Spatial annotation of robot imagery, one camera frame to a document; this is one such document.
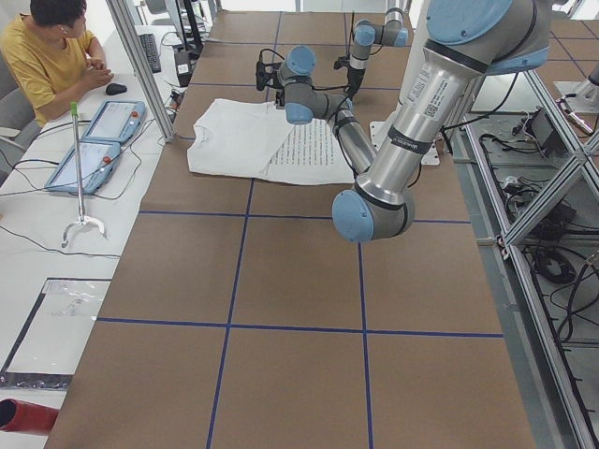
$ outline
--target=computer mouse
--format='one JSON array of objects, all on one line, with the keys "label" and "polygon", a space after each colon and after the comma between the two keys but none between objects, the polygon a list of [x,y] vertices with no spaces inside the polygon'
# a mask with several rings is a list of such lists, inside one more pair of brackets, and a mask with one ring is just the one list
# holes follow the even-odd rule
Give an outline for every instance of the computer mouse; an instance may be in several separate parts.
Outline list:
[{"label": "computer mouse", "polygon": [[117,95],[122,94],[123,92],[127,92],[127,86],[117,84],[116,82],[112,82],[106,86],[106,95]]}]

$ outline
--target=yellow shirt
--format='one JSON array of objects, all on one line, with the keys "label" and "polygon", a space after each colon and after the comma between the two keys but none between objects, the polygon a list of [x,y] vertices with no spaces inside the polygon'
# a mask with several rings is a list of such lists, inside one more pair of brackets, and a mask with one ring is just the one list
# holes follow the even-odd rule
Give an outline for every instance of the yellow shirt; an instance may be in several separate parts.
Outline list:
[{"label": "yellow shirt", "polygon": [[20,15],[5,28],[0,36],[0,51],[34,107],[36,121],[43,126],[48,120],[39,108],[79,80],[94,34],[86,31],[78,39],[65,39],[66,47],[60,50],[29,31],[22,22],[24,17]]}]

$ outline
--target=blue tablet device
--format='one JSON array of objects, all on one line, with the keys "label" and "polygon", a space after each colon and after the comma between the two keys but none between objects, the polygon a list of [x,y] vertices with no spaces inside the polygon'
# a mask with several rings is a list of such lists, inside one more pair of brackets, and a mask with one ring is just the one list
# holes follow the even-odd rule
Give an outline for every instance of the blue tablet device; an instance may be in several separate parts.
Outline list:
[{"label": "blue tablet device", "polygon": [[[83,193],[90,195],[104,184],[112,174],[112,170],[120,159],[121,145],[118,142],[81,141],[79,148]],[[68,151],[44,185],[44,188],[51,192],[77,193],[75,146],[72,146]]]},{"label": "blue tablet device", "polygon": [[126,143],[146,116],[142,101],[105,100],[100,105],[81,140]]}]

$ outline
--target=keyboard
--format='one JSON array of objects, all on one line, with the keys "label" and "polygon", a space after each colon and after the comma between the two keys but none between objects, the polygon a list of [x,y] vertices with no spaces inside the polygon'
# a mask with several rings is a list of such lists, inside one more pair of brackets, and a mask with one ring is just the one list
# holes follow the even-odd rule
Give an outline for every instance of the keyboard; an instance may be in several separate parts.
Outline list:
[{"label": "keyboard", "polygon": [[156,47],[156,39],[154,38],[153,34],[147,33],[139,35],[139,42],[141,42],[143,52],[148,59],[148,63],[150,63],[150,69],[152,70],[152,73],[157,73],[162,70],[162,67],[160,66],[158,48]]}]

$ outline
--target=white table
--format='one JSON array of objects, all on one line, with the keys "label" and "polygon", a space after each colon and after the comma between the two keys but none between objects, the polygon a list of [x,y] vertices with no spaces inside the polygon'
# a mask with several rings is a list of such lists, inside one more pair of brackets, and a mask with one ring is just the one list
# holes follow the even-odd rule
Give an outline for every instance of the white table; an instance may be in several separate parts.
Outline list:
[{"label": "white table", "polygon": [[[162,37],[173,31],[170,26],[140,26],[138,33],[154,33],[156,43],[160,45]],[[176,44],[178,38],[168,35],[165,44]],[[144,94],[133,74],[133,68],[125,54],[119,36],[114,32],[104,44],[107,65],[115,74],[113,82],[127,86],[125,94],[108,97],[104,88],[95,89],[79,102],[80,120],[93,117],[99,105],[107,98],[145,101]],[[177,90],[177,77],[173,52],[168,46],[161,46],[162,71],[154,74],[159,92],[167,101],[172,85]],[[152,119],[148,109],[146,123]],[[57,124],[70,123],[70,115],[47,124],[45,129]],[[23,159],[47,159],[60,162],[73,144],[71,126],[50,131],[40,136],[29,148]],[[85,226],[69,232],[70,243],[64,251],[84,253],[121,254],[135,222],[139,202],[146,192],[156,164],[162,151],[163,139],[155,123],[152,123],[133,145],[133,151],[139,156],[141,165],[130,182],[139,160],[126,151],[115,168],[109,182],[97,193],[115,197],[124,189],[119,199],[107,200],[98,197],[86,197],[85,207],[88,215],[100,219],[106,226],[108,238],[104,239],[96,228]],[[54,166],[42,163],[21,164],[19,169],[27,175],[34,186],[41,188],[54,170]],[[76,196],[34,192],[23,195],[6,194],[33,190],[20,173],[13,171],[0,188],[0,214],[4,218],[0,225],[25,235],[38,243],[60,249],[63,231],[79,216]],[[37,300],[40,289],[49,277],[110,279],[118,264],[118,259],[107,257],[88,257],[80,255],[62,255],[42,251],[33,243],[9,235],[0,229],[0,366],[4,364],[17,339],[30,310]],[[51,339],[52,329],[48,329]],[[16,398],[30,402],[60,408],[65,392],[35,390],[0,390],[0,399]],[[19,447],[21,449],[41,448],[45,437],[35,437],[19,433],[0,432],[0,447]]]}]

